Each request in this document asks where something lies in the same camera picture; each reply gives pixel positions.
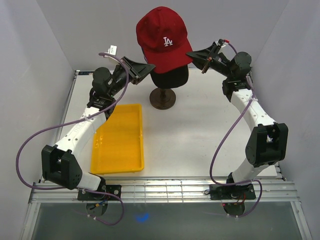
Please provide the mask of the yellow plastic tray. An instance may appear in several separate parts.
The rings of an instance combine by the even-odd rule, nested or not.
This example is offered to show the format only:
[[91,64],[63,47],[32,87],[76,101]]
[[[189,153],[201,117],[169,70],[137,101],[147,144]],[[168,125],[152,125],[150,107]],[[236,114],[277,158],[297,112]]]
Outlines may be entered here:
[[142,105],[117,105],[93,137],[90,172],[106,175],[135,173],[143,169]]

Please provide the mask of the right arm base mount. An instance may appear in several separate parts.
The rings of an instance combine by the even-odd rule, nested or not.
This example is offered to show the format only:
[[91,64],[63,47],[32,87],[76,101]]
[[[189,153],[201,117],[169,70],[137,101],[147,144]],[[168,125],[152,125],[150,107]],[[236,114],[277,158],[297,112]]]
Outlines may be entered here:
[[209,195],[211,200],[255,200],[256,194],[253,185],[232,185],[222,186],[210,184],[209,188],[204,191]]

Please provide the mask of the dark wooden round stand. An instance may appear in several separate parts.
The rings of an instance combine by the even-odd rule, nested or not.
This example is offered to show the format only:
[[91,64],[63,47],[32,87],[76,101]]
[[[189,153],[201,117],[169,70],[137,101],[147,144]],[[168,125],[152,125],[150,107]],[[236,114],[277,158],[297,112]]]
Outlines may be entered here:
[[156,88],[149,95],[151,105],[158,110],[167,110],[176,103],[176,94],[172,89]]

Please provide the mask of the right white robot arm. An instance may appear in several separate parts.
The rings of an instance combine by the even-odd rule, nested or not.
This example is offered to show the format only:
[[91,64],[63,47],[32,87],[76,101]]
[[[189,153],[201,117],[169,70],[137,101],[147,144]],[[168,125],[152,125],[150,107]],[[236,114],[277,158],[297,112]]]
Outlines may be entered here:
[[213,182],[208,194],[211,200],[253,200],[253,180],[265,169],[282,161],[286,156],[289,129],[285,123],[278,123],[262,108],[255,96],[253,83],[249,80],[252,57],[244,51],[236,51],[232,59],[221,52],[229,45],[226,39],[219,39],[211,46],[190,51],[187,56],[205,74],[213,69],[225,76],[222,92],[240,112],[251,133],[245,146],[245,159],[231,172],[226,183]]

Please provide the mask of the black cap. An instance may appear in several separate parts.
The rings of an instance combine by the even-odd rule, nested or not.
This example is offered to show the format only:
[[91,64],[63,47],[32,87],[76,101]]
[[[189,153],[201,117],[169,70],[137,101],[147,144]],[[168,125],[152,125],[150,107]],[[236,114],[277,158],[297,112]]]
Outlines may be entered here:
[[156,87],[160,89],[174,89],[185,85],[189,79],[189,68],[187,65],[178,67],[166,73],[150,73],[151,79]]

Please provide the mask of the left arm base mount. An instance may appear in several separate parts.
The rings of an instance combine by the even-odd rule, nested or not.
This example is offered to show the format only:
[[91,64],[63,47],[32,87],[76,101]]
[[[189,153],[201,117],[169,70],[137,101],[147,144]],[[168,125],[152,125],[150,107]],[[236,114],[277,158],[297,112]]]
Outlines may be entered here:
[[99,193],[93,193],[87,190],[79,190],[78,201],[117,201],[121,198],[122,186],[120,184],[107,184],[97,190]]

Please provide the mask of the dark red baseball cap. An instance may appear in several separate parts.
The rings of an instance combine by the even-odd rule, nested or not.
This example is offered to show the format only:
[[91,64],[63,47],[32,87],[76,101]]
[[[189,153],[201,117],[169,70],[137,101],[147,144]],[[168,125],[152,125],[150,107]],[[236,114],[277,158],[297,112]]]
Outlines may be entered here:
[[136,38],[149,64],[157,74],[187,66],[192,59],[188,31],[181,16],[166,6],[149,11],[136,25]]

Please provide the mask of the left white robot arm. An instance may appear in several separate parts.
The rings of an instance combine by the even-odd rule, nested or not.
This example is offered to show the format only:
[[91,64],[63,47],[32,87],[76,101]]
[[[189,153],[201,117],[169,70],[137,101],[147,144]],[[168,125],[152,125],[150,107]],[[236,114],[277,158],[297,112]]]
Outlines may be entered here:
[[89,100],[79,121],[54,145],[46,145],[41,151],[45,180],[69,190],[86,189],[95,200],[106,195],[106,181],[84,171],[78,159],[90,138],[112,115],[118,103],[115,95],[129,83],[139,84],[155,67],[124,56],[113,72],[106,67],[93,72]]

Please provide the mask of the aluminium frame rail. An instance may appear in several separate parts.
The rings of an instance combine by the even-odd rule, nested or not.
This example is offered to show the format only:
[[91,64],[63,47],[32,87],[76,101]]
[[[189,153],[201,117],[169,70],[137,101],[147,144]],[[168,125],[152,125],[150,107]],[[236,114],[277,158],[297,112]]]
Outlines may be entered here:
[[[301,237],[312,239],[305,219],[301,198],[293,181],[285,181],[279,177],[260,178],[262,197],[260,202],[288,202],[290,203]],[[121,198],[125,204],[148,203],[208,203],[210,197],[205,190],[212,184],[211,179],[200,178],[156,178],[156,177],[110,177],[109,185],[121,185]],[[40,189],[32,190],[28,203],[40,205],[42,203],[78,203],[77,196],[81,190],[56,189],[49,181],[41,180],[36,183]]]

